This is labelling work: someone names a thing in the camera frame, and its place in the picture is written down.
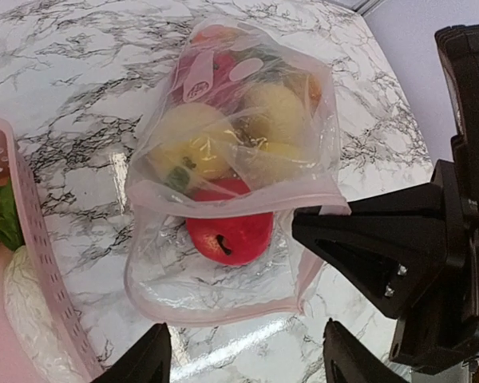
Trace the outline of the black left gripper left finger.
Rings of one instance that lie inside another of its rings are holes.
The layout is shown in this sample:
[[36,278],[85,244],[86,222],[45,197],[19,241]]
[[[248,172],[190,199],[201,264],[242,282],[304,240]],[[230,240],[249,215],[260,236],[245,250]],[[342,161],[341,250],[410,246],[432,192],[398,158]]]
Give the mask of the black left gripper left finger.
[[171,356],[168,326],[155,324],[92,383],[169,383]]

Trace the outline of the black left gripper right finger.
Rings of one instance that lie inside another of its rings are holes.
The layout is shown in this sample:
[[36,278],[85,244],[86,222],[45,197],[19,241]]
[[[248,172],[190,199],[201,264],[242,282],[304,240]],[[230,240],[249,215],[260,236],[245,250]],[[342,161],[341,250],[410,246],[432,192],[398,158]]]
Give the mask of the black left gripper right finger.
[[379,361],[342,323],[329,319],[323,335],[328,383],[405,383]]

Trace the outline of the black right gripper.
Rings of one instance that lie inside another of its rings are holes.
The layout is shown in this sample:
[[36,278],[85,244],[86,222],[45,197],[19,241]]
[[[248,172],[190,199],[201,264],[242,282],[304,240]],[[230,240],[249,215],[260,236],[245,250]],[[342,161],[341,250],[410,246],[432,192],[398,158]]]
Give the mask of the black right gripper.
[[[299,213],[294,239],[332,265],[386,317],[400,318],[394,361],[436,375],[479,354],[479,25],[435,34],[457,133],[453,161],[438,161],[433,180],[350,203],[350,215]],[[447,224],[443,192],[460,217]]]

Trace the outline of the pale green fake cabbage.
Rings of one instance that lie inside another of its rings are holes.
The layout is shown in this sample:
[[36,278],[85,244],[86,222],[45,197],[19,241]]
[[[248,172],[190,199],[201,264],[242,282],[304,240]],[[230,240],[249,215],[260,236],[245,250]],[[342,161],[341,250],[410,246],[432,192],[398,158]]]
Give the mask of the pale green fake cabbage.
[[3,288],[6,316],[42,381],[83,382],[57,331],[25,246],[14,252],[6,267]]

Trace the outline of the red fake tomato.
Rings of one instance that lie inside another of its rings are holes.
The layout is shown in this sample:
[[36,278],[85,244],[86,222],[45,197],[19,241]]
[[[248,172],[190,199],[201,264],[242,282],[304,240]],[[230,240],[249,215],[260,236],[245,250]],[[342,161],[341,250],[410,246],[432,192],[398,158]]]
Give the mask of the red fake tomato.
[[185,219],[194,247],[207,259],[244,266],[258,259],[271,242],[274,213],[231,218]]

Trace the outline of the clear zip top bag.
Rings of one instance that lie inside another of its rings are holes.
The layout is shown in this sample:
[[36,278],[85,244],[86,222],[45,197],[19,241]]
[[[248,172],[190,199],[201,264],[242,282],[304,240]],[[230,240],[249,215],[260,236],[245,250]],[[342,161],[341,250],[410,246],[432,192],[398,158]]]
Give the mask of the clear zip top bag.
[[[220,110],[239,144],[228,149],[230,169],[220,178],[193,179],[176,168],[159,176],[147,159],[153,129],[178,105],[173,96],[179,61],[198,53],[230,53],[237,61],[258,58],[263,66],[242,80],[234,99]],[[312,113],[307,75],[322,86]],[[250,109],[243,96],[260,83],[288,87],[307,112],[301,148],[307,161],[288,160],[259,149],[266,139],[244,127]],[[134,215],[133,242],[125,268],[125,290],[146,317],[174,326],[218,326],[278,312],[301,313],[319,279],[322,262],[296,242],[295,213],[313,207],[321,214],[347,215],[337,185],[340,160],[334,81],[316,57],[275,41],[262,29],[230,18],[198,24],[168,76],[160,83],[155,110],[139,136],[129,164],[125,192]],[[227,266],[205,258],[193,245],[185,219],[231,218],[273,212],[271,242],[255,261]]]

